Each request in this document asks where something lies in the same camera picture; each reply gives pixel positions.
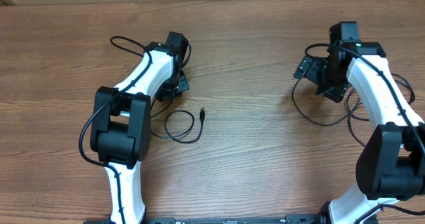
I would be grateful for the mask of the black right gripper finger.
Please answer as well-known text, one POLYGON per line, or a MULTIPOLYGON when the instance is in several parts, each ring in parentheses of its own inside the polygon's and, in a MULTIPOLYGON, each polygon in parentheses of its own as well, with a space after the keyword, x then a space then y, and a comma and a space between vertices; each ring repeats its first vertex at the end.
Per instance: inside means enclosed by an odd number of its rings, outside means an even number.
POLYGON ((308 56, 304 56, 299 65, 296 68, 296 71, 294 72, 294 78, 296 79, 302 79, 306 78, 308 80, 311 79, 311 72, 310 68, 313 64, 314 60, 308 56))
POLYGON ((334 101, 335 103, 339 103, 342 101, 343 97, 348 88, 350 88, 350 84, 343 84, 341 86, 331 86, 331 87, 318 87, 315 94, 323 95, 324 97, 334 101))

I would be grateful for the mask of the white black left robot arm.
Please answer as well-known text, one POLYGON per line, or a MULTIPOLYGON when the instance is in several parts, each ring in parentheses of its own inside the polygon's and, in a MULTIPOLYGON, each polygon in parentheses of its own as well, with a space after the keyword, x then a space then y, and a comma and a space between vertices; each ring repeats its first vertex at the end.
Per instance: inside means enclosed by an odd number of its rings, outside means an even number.
POLYGON ((95 164, 108 173, 112 196, 108 223, 143 221, 141 163, 151 142, 151 101, 172 99, 181 91, 181 69, 191 54, 183 37, 142 49, 140 63, 127 78, 96 91, 93 115, 82 129, 90 132, 90 147, 98 154, 95 164))

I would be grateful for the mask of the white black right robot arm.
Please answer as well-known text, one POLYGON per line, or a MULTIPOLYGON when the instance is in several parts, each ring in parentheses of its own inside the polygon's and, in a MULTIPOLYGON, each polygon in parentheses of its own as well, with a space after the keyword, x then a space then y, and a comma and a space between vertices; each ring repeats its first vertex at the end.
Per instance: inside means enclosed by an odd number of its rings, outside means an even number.
POLYGON ((317 93, 342 101, 349 86, 359 95, 374 131, 357 160, 356 182, 326 203, 320 223, 366 223, 385 207, 424 195, 424 120, 403 97, 379 43, 336 41, 327 57, 306 53, 294 76, 317 93))

